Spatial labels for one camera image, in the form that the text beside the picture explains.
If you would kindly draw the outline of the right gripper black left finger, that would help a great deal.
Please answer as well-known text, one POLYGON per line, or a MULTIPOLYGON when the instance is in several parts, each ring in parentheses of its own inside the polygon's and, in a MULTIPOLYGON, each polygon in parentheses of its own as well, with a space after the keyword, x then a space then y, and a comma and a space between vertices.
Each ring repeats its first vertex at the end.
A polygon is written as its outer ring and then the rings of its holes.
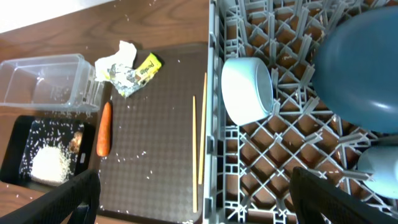
POLYGON ((1 217, 1 223, 94 224, 100 204, 101 184, 97 171, 85 170, 31 203, 1 217))

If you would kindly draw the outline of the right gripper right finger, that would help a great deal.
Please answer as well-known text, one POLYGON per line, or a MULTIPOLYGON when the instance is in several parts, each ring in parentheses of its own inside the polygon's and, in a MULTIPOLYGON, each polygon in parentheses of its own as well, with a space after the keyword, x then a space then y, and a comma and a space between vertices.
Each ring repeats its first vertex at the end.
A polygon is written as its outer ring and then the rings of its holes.
POLYGON ((383 223, 397 219, 366 205, 306 169, 295 167, 290 180, 290 196, 299 223, 383 223))

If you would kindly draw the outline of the brown food scrap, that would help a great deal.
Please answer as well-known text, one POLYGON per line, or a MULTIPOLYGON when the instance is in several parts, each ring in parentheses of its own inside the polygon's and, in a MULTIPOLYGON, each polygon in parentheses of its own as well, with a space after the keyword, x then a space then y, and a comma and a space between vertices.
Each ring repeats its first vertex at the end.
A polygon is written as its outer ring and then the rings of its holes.
POLYGON ((78 154, 80 151, 80 146, 83 138, 83 133, 82 132, 76 132, 73 135, 72 140, 69 142, 68 149, 70 152, 73 152, 75 154, 78 154))

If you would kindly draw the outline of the small blue cup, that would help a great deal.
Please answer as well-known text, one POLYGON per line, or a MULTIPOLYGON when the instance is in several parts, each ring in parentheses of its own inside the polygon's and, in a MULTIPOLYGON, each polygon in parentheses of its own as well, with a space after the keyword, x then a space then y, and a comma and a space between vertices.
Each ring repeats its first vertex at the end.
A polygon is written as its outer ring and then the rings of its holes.
POLYGON ((397 199, 397 146, 374 146, 358 159, 360 172, 372 175, 365 185, 378 195, 397 199))

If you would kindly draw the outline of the light blue rice bowl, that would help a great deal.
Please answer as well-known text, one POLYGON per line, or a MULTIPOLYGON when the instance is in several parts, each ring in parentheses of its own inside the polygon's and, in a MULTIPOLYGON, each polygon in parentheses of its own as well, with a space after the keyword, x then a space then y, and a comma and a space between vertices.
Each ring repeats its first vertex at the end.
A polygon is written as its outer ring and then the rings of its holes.
POLYGON ((221 92, 229 117, 239 126, 264 119, 272 113, 271 76, 259 58, 227 59, 221 73, 221 92))

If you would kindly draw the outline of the dark blue plate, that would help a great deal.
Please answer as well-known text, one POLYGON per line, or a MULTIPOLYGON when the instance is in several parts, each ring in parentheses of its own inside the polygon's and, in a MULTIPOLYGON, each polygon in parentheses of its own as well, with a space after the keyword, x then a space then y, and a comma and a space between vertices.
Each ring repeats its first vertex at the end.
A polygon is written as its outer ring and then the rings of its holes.
POLYGON ((364 129, 397 132, 397 6, 343 22, 313 62, 312 83, 328 109, 364 129))

